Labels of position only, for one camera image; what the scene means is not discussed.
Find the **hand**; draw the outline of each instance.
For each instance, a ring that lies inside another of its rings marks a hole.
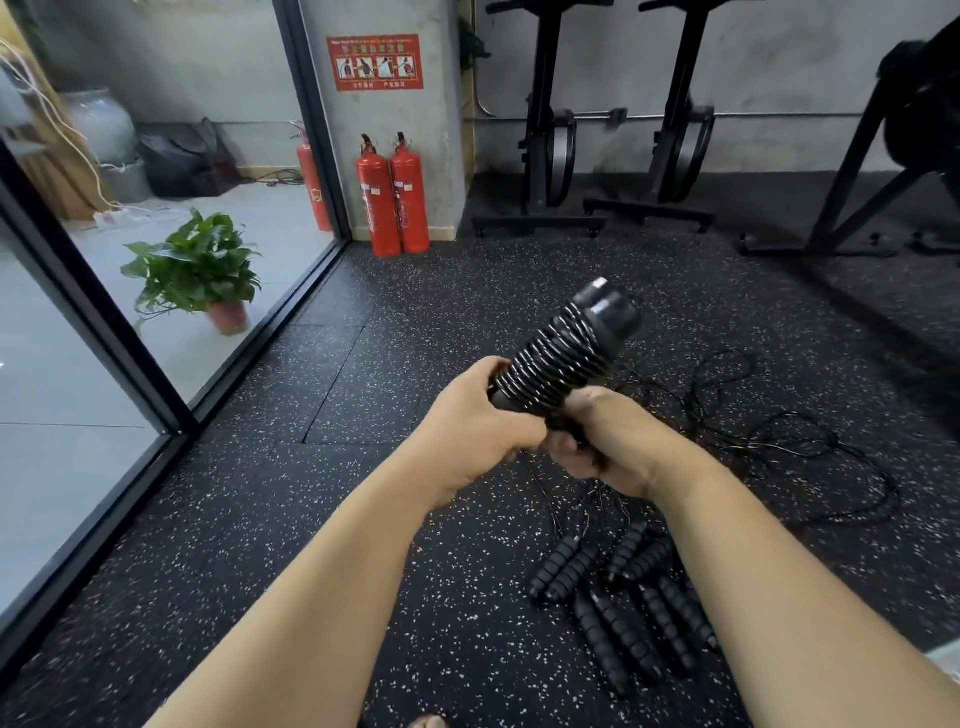
[[[577,447],[569,433],[551,432],[550,455],[574,477],[602,478],[625,496],[657,500],[698,479],[703,470],[722,467],[635,401],[609,389],[579,389],[564,410],[584,427],[590,445]]]
[[[403,444],[431,464],[440,492],[437,505],[453,500],[472,483],[519,449],[535,449],[546,438],[546,424],[533,415],[503,412],[490,404],[487,388],[497,370],[510,362],[481,359],[450,382],[423,422]]]

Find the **warning sign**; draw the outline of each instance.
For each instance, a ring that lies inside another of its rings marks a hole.
[[[420,36],[329,37],[338,91],[395,91],[423,88]]]

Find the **stationary bike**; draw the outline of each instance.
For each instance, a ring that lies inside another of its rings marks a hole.
[[[505,0],[490,3],[487,14],[526,10],[540,22],[537,29],[537,55],[534,88],[527,110],[527,132],[519,143],[523,154],[523,193],[520,214],[503,217],[474,217],[473,231],[482,237],[486,228],[501,228],[511,235],[529,235],[536,228],[586,228],[596,237],[606,221],[587,215],[559,216],[543,214],[559,206],[570,190],[576,158],[577,122],[569,109],[550,107],[553,74],[560,43],[563,14],[574,5],[610,7],[613,0]]]
[[[642,223],[648,217],[688,220],[699,223],[698,232],[706,232],[716,219],[712,212],[673,206],[683,202],[700,176],[707,155],[715,120],[713,107],[698,107],[690,96],[693,69],[704,39],[708,15],[731,0],[650,0],[640,3],[639,11],[677,8],[686,13],[673,81],[667,97],[663,126],[654,134],[654,156],[647,175],[642,202],[584,200],[584,212],[595,210],[623,212]]]
[[[880,62],[874,93],[824,201],[809,240],[797,245],[741,237],[745,255],[895,255],[903,242],[879,232],[855,237],[921,177],[938,175],[960,208],[960,17],[930,41],[897,45]],[[890,157],[903,171],[842,224],[840,216],[881,124]],[[960,239],[916,231],[922,252],[960,253]]]

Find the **concrete wall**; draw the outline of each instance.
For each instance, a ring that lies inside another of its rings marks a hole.
[[[478,0],[477,34],[492,58],[478,62],[480,101],[491,112],[524,116],[536,43],[536,18],[496,16]],[[684,15],[640,14],[637,2],[577,7],[564,15],[554,108],[627,107],[662,114]],[[957,0],[764,0],[732,2],[710,15],[693,97],[717,111],[861,112],[880,59],[904,39],[935,34],[960,13]],[[788,116],[718,119],[709,171],[836,169],[857,119]],[[616,132],[580,124],[578,172],[645,171],[660,122],[631,122]],[[475,126],[477,171],[520,171],[522,124]],[[895,169],[882,144],[865,168]]]
[[[300,119],[269,0],[209,7],[30,0],[68,83],[105,85],[139,122],[209,117],[243,166],[298,166]]]
[[[353,165],[360,134],[389,156],[396,132],[420,153],[431,238],[452,240],[467,190],[461,133],[456,7],[451,0],[305,0],[303,13],[354,235],[369,237]],[[338,92],[328,36],[420,35],[423,90]]]

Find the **red fire extinguisher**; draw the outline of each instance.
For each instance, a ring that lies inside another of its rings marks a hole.
[[[307,139],[306,129],[300,121],[291,122],[300,132],[300,146],[297,147],[297,159],[300,160],[300,171],[307,192],[310,193],[310,204],[313,206],[313,216],[317,218],[317,227],[324,232],[333,232],[330,226],[330,215],[324,203],[324,191],[320,187],[320,175],[317,166],[313,163],[313,150],[310,149],[310,140]]]
[[[426,222],[426,198],[423,194],[423,169],[420,155],[407,148],[403,132],[396,135],[396,153],[390,160],[394,173],[396,211],[400,219],[400,237],[406,253],[425,253],[430,249],[430,229]]]
[[[367,211],[373,254],[381,257],[400,255],[400,231],[396,227],[396,206],[391,194],[390,163],[376,152],[366,134],[362,136],[357,177],[360,178],[363,207]]]

